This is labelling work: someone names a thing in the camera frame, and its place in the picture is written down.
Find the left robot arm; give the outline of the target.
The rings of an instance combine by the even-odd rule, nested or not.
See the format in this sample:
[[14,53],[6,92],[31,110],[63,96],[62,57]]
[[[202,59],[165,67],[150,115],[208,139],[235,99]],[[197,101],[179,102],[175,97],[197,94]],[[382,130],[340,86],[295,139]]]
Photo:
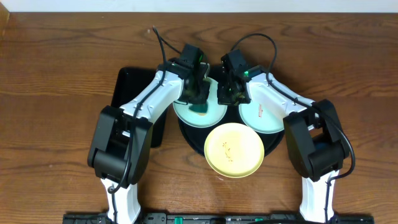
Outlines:
[[137,186],[149,161],[154,126],[169,105],[204,102],[210,65],[173,58],[155,70],[127,67],[119,72],[113,99],[95,127],[87,163],[105,187],[109,210],[100,223],[136,223],[141,213]]

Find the green scouring sponge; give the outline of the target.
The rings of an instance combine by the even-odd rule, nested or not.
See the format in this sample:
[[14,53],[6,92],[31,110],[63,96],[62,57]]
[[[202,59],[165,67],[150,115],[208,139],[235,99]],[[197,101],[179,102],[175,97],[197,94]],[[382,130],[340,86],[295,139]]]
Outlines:
[[200,105],[191,105],[188,108],[190,111],[199,114],[200,116],[204,116],[208,111],[208,103],[200,104]]

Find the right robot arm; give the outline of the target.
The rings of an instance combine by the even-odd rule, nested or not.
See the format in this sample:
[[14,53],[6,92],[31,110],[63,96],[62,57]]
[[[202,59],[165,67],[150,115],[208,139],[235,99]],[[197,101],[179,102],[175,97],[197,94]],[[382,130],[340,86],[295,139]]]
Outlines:
[[335,181],[350,175],[355,167],[353,147],[333,103],[300,96],[260,65],[224,65],[223,76],[219,103],[265,103],[282,120],[289,159],[302,176],[300,214],[307,222],[331,223]]

